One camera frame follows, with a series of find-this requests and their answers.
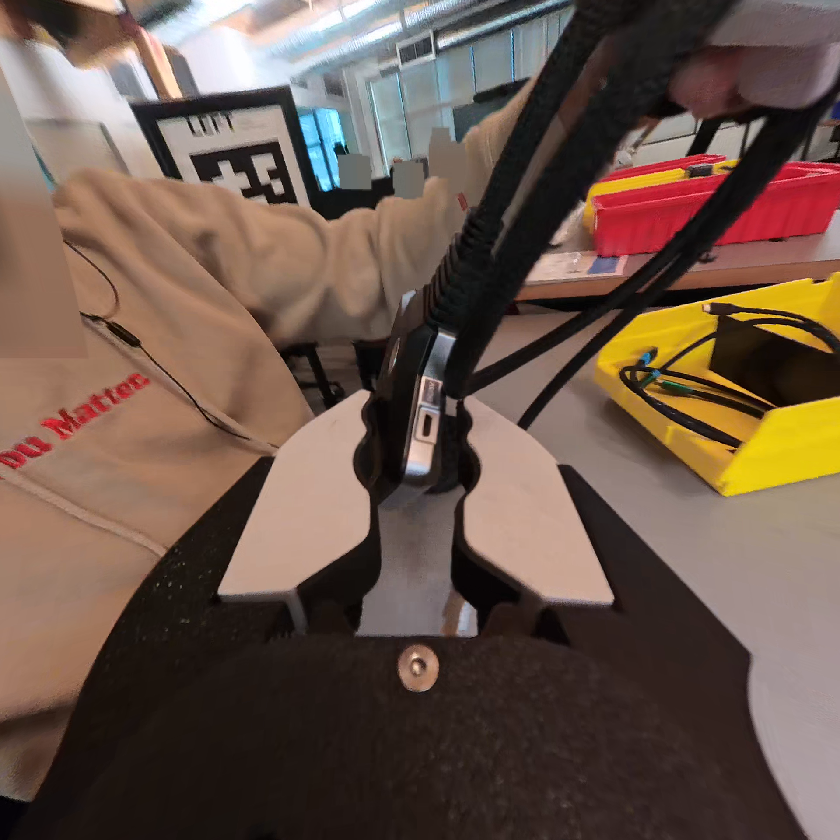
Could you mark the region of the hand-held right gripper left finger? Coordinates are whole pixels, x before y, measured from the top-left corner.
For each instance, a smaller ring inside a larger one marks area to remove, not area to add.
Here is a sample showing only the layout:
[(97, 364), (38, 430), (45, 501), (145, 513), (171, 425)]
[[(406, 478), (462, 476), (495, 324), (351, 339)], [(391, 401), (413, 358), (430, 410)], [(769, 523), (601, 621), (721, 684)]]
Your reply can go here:
[(278, 449), (218, 586), (221, 601), (358, 604), (373, 589), (378, 522), (354, 463), (370, 397), (357, 391)]

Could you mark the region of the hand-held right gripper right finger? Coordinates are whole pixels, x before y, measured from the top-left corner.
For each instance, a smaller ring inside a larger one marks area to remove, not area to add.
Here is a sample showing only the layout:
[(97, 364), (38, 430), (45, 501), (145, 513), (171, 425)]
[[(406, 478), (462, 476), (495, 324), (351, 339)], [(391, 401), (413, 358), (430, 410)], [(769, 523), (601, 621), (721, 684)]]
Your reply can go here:
[(543, 606), (613, 606), (613, 590), (555, 457), (474, 396), (463, 409), (460, 531), (469, 557)]

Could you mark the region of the yellow plastic bin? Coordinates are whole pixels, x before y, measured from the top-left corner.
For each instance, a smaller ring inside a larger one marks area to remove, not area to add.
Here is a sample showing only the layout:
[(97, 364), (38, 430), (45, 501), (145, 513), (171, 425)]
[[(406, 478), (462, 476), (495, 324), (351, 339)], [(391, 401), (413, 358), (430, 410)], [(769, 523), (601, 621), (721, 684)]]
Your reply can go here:
[[(794, 312), (838, 337), (838, 273), (795, 280), (638, 316), (595, 363), (595, 382), (672, 455), (724, 497), (832, 476), (839, 470), (839, 398), (776, 407), (709, 370), (719, 317), (705, 302)], [(786, 321), (728, 316), (822, 350)], [(767, 410), (758, 419), (726, 407), (662, 392), (657, 380), (718, 392)]]
[(737, 160), (702, 162), (683, 167), (671, 166), (666, 170), (647, 172), (641, 175), (627, 175), (612, 180), (603, 180), (591, 187), (584, 202), (583, 222), (591, 234), (596, 226), (594, 200), (605, 195), (630, 192), (652, 186), (663, 186), (691, 177), (726, 174), (732, 171)]

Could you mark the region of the person's left forearm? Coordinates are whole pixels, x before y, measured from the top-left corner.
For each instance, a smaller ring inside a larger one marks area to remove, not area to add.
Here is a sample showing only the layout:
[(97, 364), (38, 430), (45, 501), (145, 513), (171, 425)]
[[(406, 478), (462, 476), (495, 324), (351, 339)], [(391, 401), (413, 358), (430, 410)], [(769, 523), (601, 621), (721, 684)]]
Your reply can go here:
[(218, 186), (73, 176), (52, 201), (82, 310), (160, 357), (155, 344), (196, 348), (239, 329), (280, 345), (381, 337), (478, 204), (535, 81), (467, 133), (459, 195), (436, 176), (419, 198), (388, 197), (331, 221)]

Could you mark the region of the person's left hand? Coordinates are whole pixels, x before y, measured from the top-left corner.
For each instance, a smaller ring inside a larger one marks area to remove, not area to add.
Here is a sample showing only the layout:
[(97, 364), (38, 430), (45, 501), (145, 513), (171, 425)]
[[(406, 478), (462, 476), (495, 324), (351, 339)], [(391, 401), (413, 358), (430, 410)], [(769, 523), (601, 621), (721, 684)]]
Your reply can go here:
[(730, 118), (751, 109), (739, 94), (739, 75), (746, 50), (707, 47), (688, 58), (672, 74), (668, 99), (698, 121)]

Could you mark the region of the person's beige hoodie torso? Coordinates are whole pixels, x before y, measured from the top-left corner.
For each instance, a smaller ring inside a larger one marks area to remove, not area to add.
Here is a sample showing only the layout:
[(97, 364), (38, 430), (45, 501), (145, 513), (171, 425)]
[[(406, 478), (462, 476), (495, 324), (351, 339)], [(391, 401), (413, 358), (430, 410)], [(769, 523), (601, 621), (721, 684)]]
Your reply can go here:
[(310, 412), (274, 272), (117, 276), (78, 360), (2, 360), (2, 797), (31, 801), (81, 686), (157, 561)]

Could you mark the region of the black bin divider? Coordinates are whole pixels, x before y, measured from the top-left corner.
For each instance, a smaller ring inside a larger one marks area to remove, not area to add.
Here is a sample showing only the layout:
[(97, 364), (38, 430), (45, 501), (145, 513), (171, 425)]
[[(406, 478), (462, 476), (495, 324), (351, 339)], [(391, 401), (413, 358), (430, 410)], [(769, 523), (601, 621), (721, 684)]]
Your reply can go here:
[(779, 408), (839, 397), (834, 352), (727, 316), (717, 319), (709, 370)]

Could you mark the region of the black monitor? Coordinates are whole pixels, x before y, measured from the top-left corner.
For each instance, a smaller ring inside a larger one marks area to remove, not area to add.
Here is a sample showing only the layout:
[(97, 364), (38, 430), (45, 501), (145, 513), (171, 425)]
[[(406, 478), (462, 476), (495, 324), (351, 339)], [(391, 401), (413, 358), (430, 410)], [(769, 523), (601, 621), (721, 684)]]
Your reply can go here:
[(354, 209), (375, 209), (387, 197), (394, 195), (393, 180), (390, 176), (374, 178), (370, 190), (334, 188), (327, 192), (318, 190), (310, 195), (311, 208), (329, 221)]

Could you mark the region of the rectangular air vent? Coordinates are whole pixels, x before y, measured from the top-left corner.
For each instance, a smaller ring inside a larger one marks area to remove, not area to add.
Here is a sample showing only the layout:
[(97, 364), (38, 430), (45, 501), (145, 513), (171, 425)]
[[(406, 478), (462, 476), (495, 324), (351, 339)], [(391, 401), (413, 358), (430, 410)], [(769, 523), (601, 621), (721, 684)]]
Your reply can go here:
[(395, 44), (395, 56), (400, 69), (432, 62), (437, 57), (436, 38), (432, 30)]

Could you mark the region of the framed marker sign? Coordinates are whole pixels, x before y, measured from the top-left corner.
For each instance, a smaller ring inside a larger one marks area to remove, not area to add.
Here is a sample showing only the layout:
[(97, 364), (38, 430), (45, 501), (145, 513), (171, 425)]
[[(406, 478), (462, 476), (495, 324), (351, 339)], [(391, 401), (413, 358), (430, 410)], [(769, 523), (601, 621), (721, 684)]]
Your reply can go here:
[(130, 105), (165, 178), (310, 207), (320, 186), (289, 86)]

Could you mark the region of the silver air duct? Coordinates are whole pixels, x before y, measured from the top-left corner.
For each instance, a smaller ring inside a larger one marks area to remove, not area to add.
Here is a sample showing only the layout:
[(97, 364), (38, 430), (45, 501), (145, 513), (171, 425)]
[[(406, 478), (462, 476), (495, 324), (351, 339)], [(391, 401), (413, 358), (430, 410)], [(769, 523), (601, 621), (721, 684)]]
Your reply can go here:
[(356, 43), (372, 44), (490, 12), (516, 10), (533, 2), (509, 1), (350, 1), (303, 3), (285, 17), (278, 3), (255, 6), (250, 17), (252, 44), (289, 62)]

